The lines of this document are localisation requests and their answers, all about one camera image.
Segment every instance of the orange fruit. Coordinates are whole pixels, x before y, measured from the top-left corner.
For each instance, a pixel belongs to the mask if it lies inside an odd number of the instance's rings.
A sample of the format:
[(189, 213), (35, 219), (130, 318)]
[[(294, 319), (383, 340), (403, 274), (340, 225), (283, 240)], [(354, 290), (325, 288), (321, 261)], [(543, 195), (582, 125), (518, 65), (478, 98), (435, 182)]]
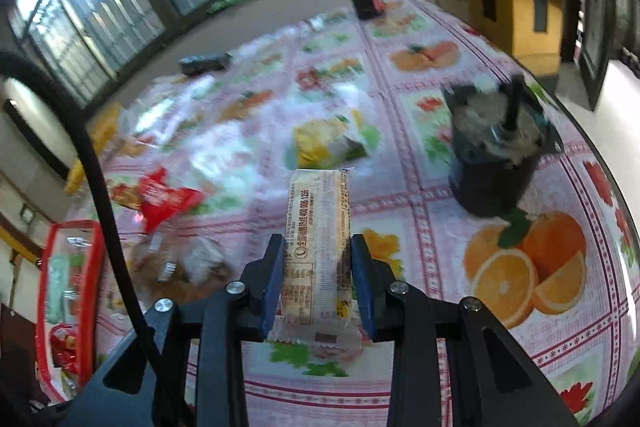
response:
[(587, 267), (578, 252), (533, 291), (533, 305), (547, 315), (558, 315), (573, 308), (584, 291)]
[(587, 240), (573, 217), (554, 210), (535, 220), (522, 242), (522, 249), (536, 265), (543, 281), (578, 252), (585, 254)]
[(473, 280), (482, 263), (500, 250), (498, 239), (505, 228), (506, 225), (487, 225), (478, 230), (466, 244), (463, 264), (467, 279)]
[(482, 263), (471, 283), (478, 297), (505, 328), (513, 328), (529, 317), (538, 272), (522, 250), (498, 250)]

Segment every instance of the metal bolt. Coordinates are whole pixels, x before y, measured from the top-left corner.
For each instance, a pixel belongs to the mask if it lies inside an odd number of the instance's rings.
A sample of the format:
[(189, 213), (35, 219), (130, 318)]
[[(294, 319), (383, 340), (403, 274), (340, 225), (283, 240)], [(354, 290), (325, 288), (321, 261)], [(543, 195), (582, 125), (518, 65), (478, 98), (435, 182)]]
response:
[(389, 289), (391, 293), (395, 293), (396, 295), (406, 295), (409, 293), (409, 285), (404, 281), (393, 281), (389, 285)]
[(226, 285), (226, 292), (231, 295), (238, 295), (245, 290), (246, 286), (242, 281), (231, 281)]
[(174, 307), (174, 303), (171, 302), (171, 299), (167, 299), (167, 298), (158, 299), (156, 301), (156, 305), (154, 306), (156, 311), (159, 311), (159, 312), (167, 312), (173, 307)]
[(465, 307), (465, 310), (469, 310), (470, 312), (477, 312), (482, 308), (482, 302), (475, 297), (465, 297), (462, 299), (462, 305)]

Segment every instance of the sunlit floor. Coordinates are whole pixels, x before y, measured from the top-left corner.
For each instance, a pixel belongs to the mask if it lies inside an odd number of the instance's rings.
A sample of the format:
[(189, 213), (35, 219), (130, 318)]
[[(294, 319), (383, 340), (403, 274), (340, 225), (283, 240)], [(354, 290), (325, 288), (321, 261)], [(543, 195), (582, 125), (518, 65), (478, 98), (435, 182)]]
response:
[(602, 154), (640, 226), (640, 79), (618, 60), (610, 61), (602, 96), (591, 112), (577, 69), (567, 65), (556, 95)]

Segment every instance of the door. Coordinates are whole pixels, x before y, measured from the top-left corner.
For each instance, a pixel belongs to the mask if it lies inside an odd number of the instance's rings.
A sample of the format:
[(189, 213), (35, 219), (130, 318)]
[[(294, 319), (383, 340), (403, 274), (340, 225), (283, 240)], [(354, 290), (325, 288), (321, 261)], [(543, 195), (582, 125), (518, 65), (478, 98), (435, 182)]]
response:
[(590, 109), (598, 103), (613, 54), (616, 0), (584, 0), (584, 32), (578, 64)]

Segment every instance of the floral tablecloth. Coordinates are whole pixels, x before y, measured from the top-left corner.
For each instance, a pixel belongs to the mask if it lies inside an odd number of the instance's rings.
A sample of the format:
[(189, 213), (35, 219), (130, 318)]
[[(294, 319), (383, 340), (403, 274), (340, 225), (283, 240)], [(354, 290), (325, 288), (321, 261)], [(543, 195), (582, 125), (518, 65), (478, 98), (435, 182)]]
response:
[[(522, 274), (503, 274), (496, 291), (505, 295), (489, 299), (490, 307), (509, 317), (511, 333), (583, 425), (616, 399), (639, 357), (640, 271), (609, 182), (580, 132), (529, 78), (565, 152), (542, 160), (511, 224), (467, 214), (447, 183), (450, 115), (442, 87), (472, 82), (492, 90), (518, 67), (427, 2), (386, 2), (385, 19), (359, 22), (341, 8), (256, 39), (232, 51), (224, 74), (154, 81), (138, 108), (173, 103), (162, 117), (171, 138), (112, 160), (105, 169), (110, 187), (135, 186), (156, 166), (166, 166), (174, 184), (188, 184), (185, 158), (209, 166), (207, 200), (182, 219), (179, 233), (212, 237), (238, 275), (262, 256), (271, 233), (284, 231), (296, 167), (292, 130), (327, 113), (355, 121), (366, 155), (340, 166), (350, 169), (351, 233), (363, 233), (372, 255), (397, 277), (447, 301), (472, 293), (486, 299), (492, 290), (485, 276), (505, 255), (520, 259), (525, 279), (535, 278), (533, 295), (508, 309)], [(140, 237), (140, 215), (118, 204), (114, 211), (130, 248)], [(87, 203), (73, 217), (92, 214)], [(516, 253), (498, 251), (504, 229), (523, 223), (528, 232), (514, 239)], [(98, 362), (129, 327), (114, 313), (106, 265)], [(366, 340), (357, 353), (246, 344), (250, 424), (383, 426), (392, 354), (392, 345)], [(450, 425), (444, 348), (440, 357), (443, 425)], [(189, 399), (194, 372), (191, 365)]]

